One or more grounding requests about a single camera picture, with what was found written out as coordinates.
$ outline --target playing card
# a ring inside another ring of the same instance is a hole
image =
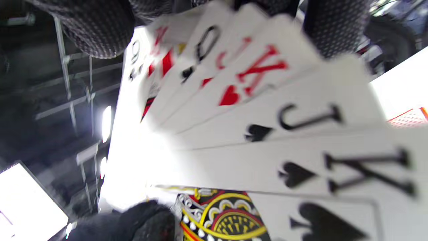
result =
[[[321,62],[315,49],[285,15],[277,15],[238,59],[214,77],[156,131],[180,133],[228,109],[295,80]]]
[[[427,133],[426,128],[385,128],[196,151],[163,149],[151,160],[151,169],[162,171],[150,179],[152,184],[246,191],[267,231],[285,240],[299,235],[303,240],[422,240],[428,221],[423,211]],[[253,193],[290,198],[270,203]],[[334,203],[342,201],[372,205]],[[338,226],[333,234],[322,223]]]
[[[368,200],[248,193],[271,240],[382,240],[377,207]]]
[[[342,56],[291,84],[171,137],[176,140],[172,146],[197,149],[382,126],[384,117],[367,85],[369,78],[360,59],[351,54]]]
[[[184,80],[183,71],[195,64],[202,63],[210,54],[212,48],[218,43],[218,39],[223,37],[224,30],[232,17],[233,11],[222,1],[212,1],[207,4],[200,21],[195,21],[197,26],[193,33],[188,34],[190,38],[187,47],[175,65],[165,74],[163,82],[166,84],[156,97],[156,101],[153,102],[149,119],[155,119],[171,95],[181,86]],[[150,121],[149,119],[146,118],[144,122],[155,122],[155,120]]]
[[[144,64],[137,73],[132,72],[130,78],[134,79],[141,74],[144,80],[140,83],[138,94],[142,118],[161,90],[164,76],[183,52],[203,12],[204,7],[201,6],[181,14],[160,17],[141,33],[146,41],[137,47],[146,49],[147,54]]]
[[[258,6],[246,4],[240,8],[203,62],[192,66],[192,74],[171,96],[168,104],[158,108],[159,112],[151,113],[153,122],[162,123],[197,91],[208,85],[219,71],[245,50],[252,41],[254,31],[258,31],[266,21],[267,16]]]
[[[190,240],[380,240],[368,200],[166,186],[148,198],[171,206]]]

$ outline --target gloved hand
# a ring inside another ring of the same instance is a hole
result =
[[[77,221],[69,241],[173,241],[175,217],[156,201]]]

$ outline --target heart symbol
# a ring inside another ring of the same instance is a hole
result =
[[[226,92],[221,99],[219,105],[234,105],[239,101],[239,94],[235,92],[236,87],[234,85],[230,85],[227,87]]]
[[[315,173],[291,162],[284,163],[278,175],[280,178],[284,179],[284,184],[292,189],[316,176]]]
[[[206,78],[204,80],[202,80],[202,85],[201,85],[201,89],[203,87],[205,87],[206,84],[208,84],[213,78]]]

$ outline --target metal bar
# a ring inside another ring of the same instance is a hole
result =
[[[80,170],[81,170],[81,173],[82,173],[83,182],[85,183],[85,193],[86,193],[86,198],[88,200],[88,206],[89,206],[90,211],[92,212],[91,196],[90,196],[90,193],[89,193],[88,183],[86,182],[85,169],[83,167],[83,164],[81,164],[79,166],[80,166]]]
[[[64,61],[65,48],[64,48],[64,39],[62,38],[62,28],[58,18],[54,17],[54,20],[55,20],[56,40],[58,42],[59,58],[61,60],[62,75],[64,77],[65,91],[67,94],[67,100],[70,100],[71,99],[70,77],[68,75],[67,63],[66,61]],[[73,125],[74,133],[77,135],[76,116],[74,115],[73,102],[70,102],[70,118],[71,118],[71,123]]]
[[[105,71],[109,71],[109,70],[113,70],[113,69],[118,69],[118,68],[121,68],[122,65],[123,65],[123,63],[115,63],[115,64],[103,66],[103,67],[100,67],[98,69],[92,70],[92,74],[96,75],[96,74],[99,74],[99,73],[102,73],[102,72],[105,72]],[[77,78],[82,78],[82,77],[85,77],[85,76],[88,76],[88,75],[89,75],[89,70],[82,71],[82,72],[75,73],[75,74],[71,74],[71,75],[69,75],[69,78],[73,77],[73,78],[77,79]],[[61,78],[55,78],[55,79],[46,81],[46,82],[44,82],[42,84],[38,84],[38,85],[32,86],[32,87],[30,87],[28,89],[25,89],[25,91],[35,91],[35,90],[40,90],[42,88],[51,87],[51,86],[54,86],[54,85],[57,85],[57,84],[61,84],[61,83],[64,82],[63,79],[64,78],[62,78],[62,77]]]
[[[92,95],[92,56],[89,56],[89,95]],[[90,98],[89,100],[90,108],[91,108],[91,131],[92,136],[94,136],[94,99]]]
[[[84,58],[87,56],[88,56],[88,54],[85,54],[85,53],[68,54],[68,55],[64,56],[64,61],[65,61],[65,63],[69,63],[70,60],[81,59],[81,58]]]
[[[76,115],[74,114],[74,103],[70,102],[70,117],[71,124],[73,125],[74,133],[77,135],[77,124],[76,124]]]
[[[95,155],[94,156],[94,164],[95,164],[95,186],[96,186],[96,199],[97,199],[97,202],[96,203],[98,203],[98,201],[99,201],[99,197],[98,197],[98,167],[97,167],[97,156]]]
[[[119,87],[120,87],[120,83],[117,83],[117,84],[114,84],[114,85],[111,85],[111,86],[105,87],[104,89],[101,89],[101,90],[96,91],[95,93],[92,93],[92,94],[91,94],[91,99],[95,98],[95,95],[101,95],[101,94],[104,94],[104,93],[108,93],[108,92],[110,92],[110,91],[112,91],[112,90],[115,90],[115,89],[117,89],[117,88],[119,88]],[[80,97],[80,98],[78,98],[78,99],[75,99],[75,100],[73,100],[73,101],[71,101],[71,102],[73,102],[73,104],[74,104],[74,105],[78,105],[78,104],[80,104],[80,103],[85,102],[86,100],[87,100],[87,97],[86,97],[86,96],[83,96],[83,97]],[[60,111],[63,111],[63,110],[65,110],[65,109],[68,109],[68,108],[69,108],[69,106],[70,106],[70,102],[67,102],[67,103],[65,103],[65,104],[59,105],[59,106],[54,107],[54,108],[52,108],[52,109],[49,109],[49,110],[47,110],[47,111],[40,112],[40,113],[38,113],[38,114],[36,115],[35,120],[37,121],[37,120],[43,119],[43,118],[45,118],[45,117],[48,117],[48,116],[50,116],[50,115],[53,115],[53,114],[55,114],[55,113],[58,113],[58,112],[60,112]]]
[[[54,18],[54,20],[55,20],[56,40],[58,42],[59,58],[61,59],[62,75],[64,77],[65,91],[67,92],[67,99],[70,99],[71,98],[70,78],[68,75],[67,64],[64,62],[65,48],[64,48],[64,39],[62,38],[61,23],[57,18]]]

